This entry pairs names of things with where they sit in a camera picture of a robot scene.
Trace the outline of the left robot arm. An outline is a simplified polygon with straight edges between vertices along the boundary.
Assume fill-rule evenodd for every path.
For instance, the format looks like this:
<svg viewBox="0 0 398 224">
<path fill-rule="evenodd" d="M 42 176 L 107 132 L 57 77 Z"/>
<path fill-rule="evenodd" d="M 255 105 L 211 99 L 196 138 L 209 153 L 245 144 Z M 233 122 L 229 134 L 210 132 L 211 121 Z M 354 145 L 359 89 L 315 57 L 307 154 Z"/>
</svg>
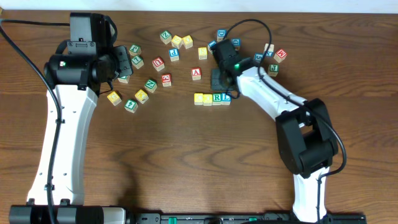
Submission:
<svg viewBox="0 0 398 224">
<path fill-rule="evenodd" d="M 39 77 L 47 88 L 48 115 L 39 168 L 25 205 L 13 205 L 10 223 L 134 222 L 124 207 L 86 206 L 86 139 L 102 83 L 133 73 L 127 48 L 116 45 L 110 17 L 73 12 L 70 38 L 61 42 Z"/>
</svg>

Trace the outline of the green R block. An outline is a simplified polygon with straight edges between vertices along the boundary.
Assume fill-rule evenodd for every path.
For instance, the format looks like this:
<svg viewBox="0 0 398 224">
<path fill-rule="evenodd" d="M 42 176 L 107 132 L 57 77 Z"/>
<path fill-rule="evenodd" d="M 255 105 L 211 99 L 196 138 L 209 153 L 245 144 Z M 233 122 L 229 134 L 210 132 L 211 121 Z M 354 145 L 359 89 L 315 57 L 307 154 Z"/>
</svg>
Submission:
<svg viewBox="0 0 398 224">
<path fill-rule="evenodd" d="M 222 94 L 221 93 L 214 93 L 214 94 L 212 94 L 212 105 L 213 106 L 216 106 L 216 105 L 221 105 L 221 102 L 222 102 L 222 99 L 221 99 L 221 97 L 222 97 Z"/>
</svg>

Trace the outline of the yellow C block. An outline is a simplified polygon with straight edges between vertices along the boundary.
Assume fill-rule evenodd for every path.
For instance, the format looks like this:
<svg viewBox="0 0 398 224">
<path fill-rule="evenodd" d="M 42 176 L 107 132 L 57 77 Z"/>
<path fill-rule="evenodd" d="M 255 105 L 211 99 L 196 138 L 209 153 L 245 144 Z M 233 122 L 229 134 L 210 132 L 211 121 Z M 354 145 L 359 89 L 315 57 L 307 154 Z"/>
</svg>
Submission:
<svg viewBox="0 0 398 224">
<path fill-rule="evenodd" d="M 203 93 L 195 93 L 194 105 L 202 105 L 202 104 L 203 104 Z"/>
</svg>

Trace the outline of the yellow O block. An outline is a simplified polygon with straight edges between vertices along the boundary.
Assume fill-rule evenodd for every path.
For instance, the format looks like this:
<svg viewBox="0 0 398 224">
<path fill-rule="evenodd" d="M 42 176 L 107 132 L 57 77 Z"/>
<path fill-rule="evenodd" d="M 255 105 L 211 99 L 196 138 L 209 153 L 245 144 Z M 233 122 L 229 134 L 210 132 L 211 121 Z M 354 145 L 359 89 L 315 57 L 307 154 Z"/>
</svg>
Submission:
<svg viewBox="0 0 398 224">
<path fill-rule="evenodd" d="M 203 95 L 203 106 L 211 106 L 213 104 L 213 95 L 204 94 Z"/>
</svg>

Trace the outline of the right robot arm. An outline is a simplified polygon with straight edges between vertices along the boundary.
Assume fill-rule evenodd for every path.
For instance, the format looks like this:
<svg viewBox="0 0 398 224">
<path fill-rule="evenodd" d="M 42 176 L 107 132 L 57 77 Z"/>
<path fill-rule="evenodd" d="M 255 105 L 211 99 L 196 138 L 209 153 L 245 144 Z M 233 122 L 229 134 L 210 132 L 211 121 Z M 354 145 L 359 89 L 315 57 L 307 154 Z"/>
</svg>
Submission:
<svg viewBox="0 0 398 224">
<path fill-rule="evenodd" d="M 228 39 L 210 50 L 218 64 L 220 85 L 250 98 L 275 121 L 279 155 L 294 176 L 295 217 L 319 222 L 326 216 L 323 179 L 338 152 L 326 105 L 286 90 L 258 61 L 240 56 Z"/>
</svg>

